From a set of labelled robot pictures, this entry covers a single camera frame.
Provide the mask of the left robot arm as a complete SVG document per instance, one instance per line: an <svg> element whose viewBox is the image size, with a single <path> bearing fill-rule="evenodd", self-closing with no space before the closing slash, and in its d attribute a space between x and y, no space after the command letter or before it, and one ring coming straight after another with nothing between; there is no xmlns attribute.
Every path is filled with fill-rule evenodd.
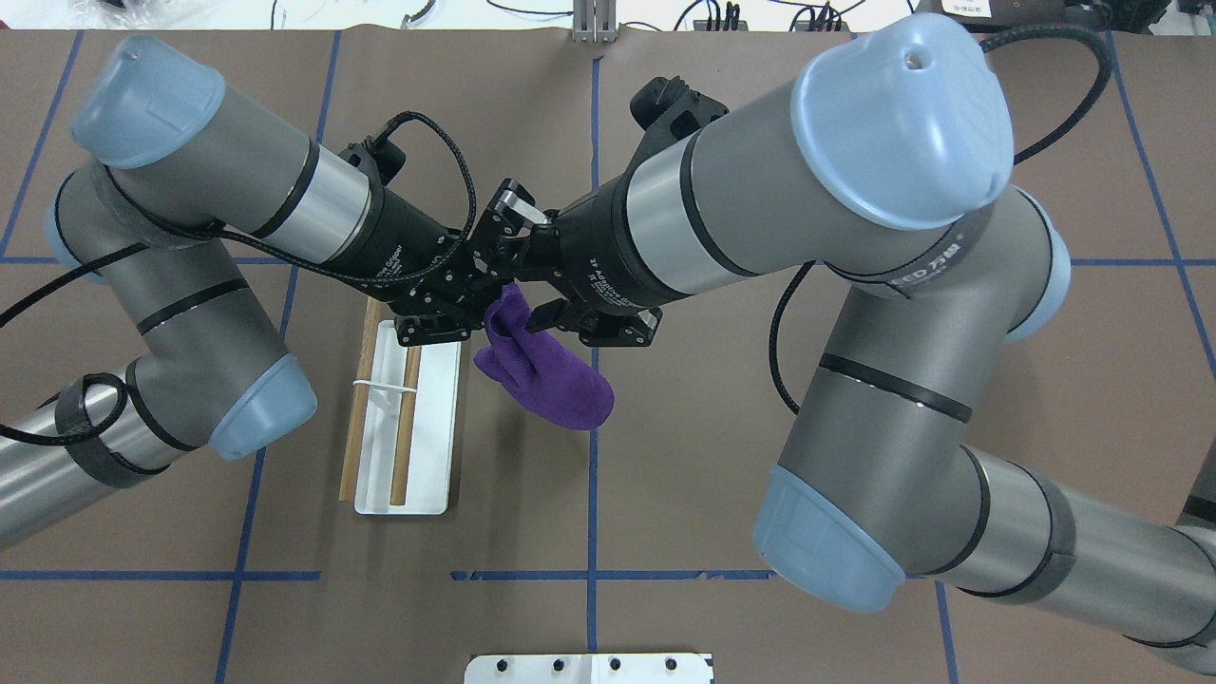
<svg viewBox="0 0 1216 684"><path fill-rule="evenodd" d="M2 428L2 546L199 447L240 459L313 417L298 359L225 247L233 239L387 303L404 344L468 338L503 282L471 229L390 190L404 112L333 153L161 39L116 47L72 123L86 164L47 209L68 273L94 273L147 351Z"/></svg>

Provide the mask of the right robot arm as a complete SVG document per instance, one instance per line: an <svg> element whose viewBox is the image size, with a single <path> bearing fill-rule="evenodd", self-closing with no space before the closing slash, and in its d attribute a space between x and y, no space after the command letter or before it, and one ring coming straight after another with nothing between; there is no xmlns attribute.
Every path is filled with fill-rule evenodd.
<svg viewBox="0 0 1216 684"><path fill-rule="evenodd" d="M674 299L820 260L850 290L769 476L751 532L765 564L855 612L908 574L946 581L1214 675L1214 458L1177 523L1155 525L961 442L1000 348L1070 286L1013 166L1077 125L1111 67L1082 27L976 40L914 13L731 113L655 78L621 175L548 212L505 181L474 252L561 291L531 330L592 347L651 344Z"/></svg>

